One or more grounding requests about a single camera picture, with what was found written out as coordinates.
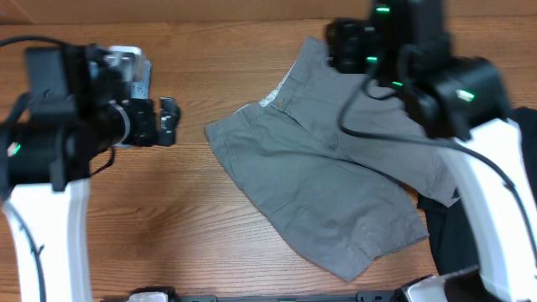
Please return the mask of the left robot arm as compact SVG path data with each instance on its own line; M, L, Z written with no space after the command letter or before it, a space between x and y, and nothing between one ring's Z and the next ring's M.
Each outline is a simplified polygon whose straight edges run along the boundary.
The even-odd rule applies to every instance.
M24 301L89 301L91 161L119 147L169 147L180 108L149 99L133 46L54 42L25 53L29 91L1 124L1 207Z

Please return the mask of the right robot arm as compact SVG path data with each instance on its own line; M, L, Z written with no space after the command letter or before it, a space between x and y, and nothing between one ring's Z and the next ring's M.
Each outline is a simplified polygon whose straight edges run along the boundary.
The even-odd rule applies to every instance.
M400 298L535 300L536 203L495 65L452 53L440 1L375 1L366 19L338 18L325 37L332 67L387 87L425 131L389 141L441 151L475 238L477 266L419 279Z

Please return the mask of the grey shorts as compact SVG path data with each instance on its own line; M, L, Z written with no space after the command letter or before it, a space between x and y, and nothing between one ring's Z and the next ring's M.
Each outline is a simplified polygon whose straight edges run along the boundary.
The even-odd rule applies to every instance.
M359 75L307 39L277 88L206 127L235 184L301 256L345 281L428 235L408 188L444 206L456 184L435 148L360 139L336 118Z

